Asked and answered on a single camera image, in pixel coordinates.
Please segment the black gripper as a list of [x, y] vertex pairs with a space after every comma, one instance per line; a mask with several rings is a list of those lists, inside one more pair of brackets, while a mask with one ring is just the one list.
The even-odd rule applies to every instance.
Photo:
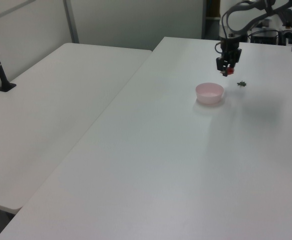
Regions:
[[224, 63], [227, 63], [229, 69], [233, 69], [239, 62], [241, 49], [239, 48], [239, 37], [221, 38], [215, 47], [220, 47], [221, 52], [215, 49], [220, 56], [216, 58], [217, 70], [224, 72]]

